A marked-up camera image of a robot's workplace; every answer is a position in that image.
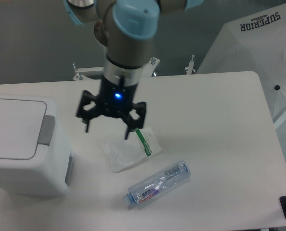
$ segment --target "white umbrella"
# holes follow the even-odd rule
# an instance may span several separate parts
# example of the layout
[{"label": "white umbrella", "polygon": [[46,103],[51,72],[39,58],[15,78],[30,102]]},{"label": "white umbrella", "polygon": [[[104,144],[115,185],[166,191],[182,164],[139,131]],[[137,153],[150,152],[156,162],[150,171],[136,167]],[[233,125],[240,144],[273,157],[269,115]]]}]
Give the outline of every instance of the white umbrella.
[{"label": "white umbrella", "polygon": [[198,74],[254,71],[272,117],[286,104],[286,4],[223,25]]}]

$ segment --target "plastic bottle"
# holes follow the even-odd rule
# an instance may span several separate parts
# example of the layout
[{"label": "plastic bottle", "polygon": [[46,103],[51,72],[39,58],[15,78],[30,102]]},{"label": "plastic bottle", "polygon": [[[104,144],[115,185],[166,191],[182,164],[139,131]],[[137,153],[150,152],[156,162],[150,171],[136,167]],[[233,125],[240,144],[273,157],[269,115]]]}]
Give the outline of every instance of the plastic bottle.
[{"label": "plastic bottle", "polygon": [[180,185],[189,177],[189,168],[181,160],[129,187],[129,193],[123,197],[124,202],[128,207],[146,204],[160,197],[168,189]]}]

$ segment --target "white table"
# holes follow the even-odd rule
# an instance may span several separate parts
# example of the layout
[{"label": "white table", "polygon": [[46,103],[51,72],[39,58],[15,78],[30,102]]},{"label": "white table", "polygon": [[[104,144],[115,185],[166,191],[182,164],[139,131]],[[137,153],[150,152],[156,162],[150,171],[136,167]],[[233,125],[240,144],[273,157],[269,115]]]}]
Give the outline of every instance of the white table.
[{"label": "white table", "polygon": [[[255,73],[143,78],[145,125],[164,150],[130,170],[111,172],[99,140],[124,133],[101,116],[90,132],[74,115],[82,90],[99,81],[0,85],[0,93],[46,95],[60,108],[76,152],[67,196],[44,199],[0,189],[0,231],[223,231],[286,226],[286,164]],[[127,210],[127,188],[184,159],[191,180],[140,210]]]}]

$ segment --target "blue led light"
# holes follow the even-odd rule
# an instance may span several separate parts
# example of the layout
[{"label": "blue led light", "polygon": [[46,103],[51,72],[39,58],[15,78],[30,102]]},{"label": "blue led light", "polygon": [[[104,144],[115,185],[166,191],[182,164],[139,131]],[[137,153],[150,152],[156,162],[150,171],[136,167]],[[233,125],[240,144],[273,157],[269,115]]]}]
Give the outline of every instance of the blue led light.
[{"label": "blue led light", "polygon": [[117,98],[118,100],[120,100],[122,98],[122,95],[119,93],[115,93],[115,98]]}]

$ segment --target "bottle cap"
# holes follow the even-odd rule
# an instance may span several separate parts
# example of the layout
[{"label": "bottle cap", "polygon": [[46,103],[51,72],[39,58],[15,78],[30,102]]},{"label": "bottle cap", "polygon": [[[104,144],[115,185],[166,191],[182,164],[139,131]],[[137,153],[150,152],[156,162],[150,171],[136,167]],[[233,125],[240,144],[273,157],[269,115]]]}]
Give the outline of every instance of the bottle cap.
[{"label": "bottle cap", "polygon": [[123,196],[123,201],[127,208],[132,208],[135,206],[134,199],[131,194],[127,194]]}]

